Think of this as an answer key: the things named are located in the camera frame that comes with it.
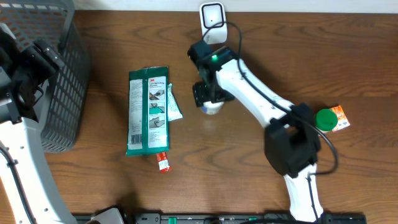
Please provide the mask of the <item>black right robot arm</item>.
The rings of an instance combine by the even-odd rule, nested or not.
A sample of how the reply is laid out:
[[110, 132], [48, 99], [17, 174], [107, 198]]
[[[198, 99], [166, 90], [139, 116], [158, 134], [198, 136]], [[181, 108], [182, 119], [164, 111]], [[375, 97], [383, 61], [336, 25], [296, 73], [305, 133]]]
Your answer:
[[197, 107], [217, 113], [223, 104], [239, 100], [264, 128], [264, 153], [273, 169], [284, 177], [290, 198], [290, 214], [302, 222], [316, 222], [320, 205], [314, 173], [320, 140], [313, 111], [294, 105], [256, 78], [228, 47], [213, 50], [205, 41], [191, 45], [188, 57], [201, 81], [193, 86]]

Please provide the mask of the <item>green white wipes pack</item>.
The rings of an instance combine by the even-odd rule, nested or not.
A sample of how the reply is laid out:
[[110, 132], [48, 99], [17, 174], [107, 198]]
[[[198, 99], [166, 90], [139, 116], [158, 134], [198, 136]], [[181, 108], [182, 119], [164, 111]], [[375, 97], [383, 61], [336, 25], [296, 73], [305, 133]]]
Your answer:
[[168, 67], [129, 72], [128, 157], [167, 152]]

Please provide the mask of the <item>orange tissue pack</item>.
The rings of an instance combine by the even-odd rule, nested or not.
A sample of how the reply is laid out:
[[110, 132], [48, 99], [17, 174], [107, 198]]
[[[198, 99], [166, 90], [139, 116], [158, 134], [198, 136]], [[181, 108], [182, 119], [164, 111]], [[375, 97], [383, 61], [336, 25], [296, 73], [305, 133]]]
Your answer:
[[336, 117], [338, 118], [337, 125], [332, 129], [333, 132], [340, 131], [350, 126], [350, 122], [348, 121], [345, 112], [341, 105], [330, 108]]

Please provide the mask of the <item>white plastic jar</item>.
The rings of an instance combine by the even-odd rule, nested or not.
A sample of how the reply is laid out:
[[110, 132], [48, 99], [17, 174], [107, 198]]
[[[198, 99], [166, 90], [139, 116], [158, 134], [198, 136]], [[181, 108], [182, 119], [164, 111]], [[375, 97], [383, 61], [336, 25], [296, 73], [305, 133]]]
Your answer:
[[200, 107], [202, 112], [208, 115], [214, 115], [219, 112], [219, 110], [222, 108], [224, 105], [224, 102], [217, 102], [217, 103], [212, 103], [211, 101], [204, 102], [204, 104]]

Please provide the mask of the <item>teal white tissue pack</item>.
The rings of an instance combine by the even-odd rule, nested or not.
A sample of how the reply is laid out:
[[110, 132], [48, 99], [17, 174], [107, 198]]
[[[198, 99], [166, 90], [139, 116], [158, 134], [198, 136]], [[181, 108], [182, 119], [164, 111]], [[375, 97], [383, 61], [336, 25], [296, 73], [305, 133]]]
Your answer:
[[168, 97], [168, 121], [174, 121], [183, 118], [183, 114], [180, 112], [177, 102], [175, 101], [174, 95], [172, 93], [172, 84], [168, 84], [167, 87], [167, 97]]

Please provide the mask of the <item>red white snack bar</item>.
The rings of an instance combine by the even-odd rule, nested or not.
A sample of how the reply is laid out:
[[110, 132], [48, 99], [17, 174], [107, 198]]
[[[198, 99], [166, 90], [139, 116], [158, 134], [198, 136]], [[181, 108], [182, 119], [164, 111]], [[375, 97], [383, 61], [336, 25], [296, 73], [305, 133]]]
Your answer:
[[161, 173], [166, 173], [171, 170], [171, 166], [169, 164], [169, 160], [167, 157], [166, 152], [161, 152], [156, 154], [157, 156], [157, 161], [159, 165], [159, 170]]

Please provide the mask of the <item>green lid jar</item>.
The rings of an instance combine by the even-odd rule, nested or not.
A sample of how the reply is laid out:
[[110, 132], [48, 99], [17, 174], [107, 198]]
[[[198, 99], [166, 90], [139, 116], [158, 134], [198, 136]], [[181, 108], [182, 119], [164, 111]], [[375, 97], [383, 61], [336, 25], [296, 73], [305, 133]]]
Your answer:
[[315, 126], [322, 132], [332, 131], [338, 124], [338, 117], [331, 109], [322, 109], [315, 115]]

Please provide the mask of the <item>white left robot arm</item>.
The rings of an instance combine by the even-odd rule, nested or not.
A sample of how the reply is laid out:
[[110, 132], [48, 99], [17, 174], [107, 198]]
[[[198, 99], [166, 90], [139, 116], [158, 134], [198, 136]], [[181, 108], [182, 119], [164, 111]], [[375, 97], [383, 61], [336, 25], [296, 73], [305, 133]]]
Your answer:
[[43, 38], [19, 50], [10, 28], [1, 24], [1, 182], [14, 218], [16, 223], [125, 223], [118, 207], [72, 215], [46, 161], [35, 94], [64, 65]]

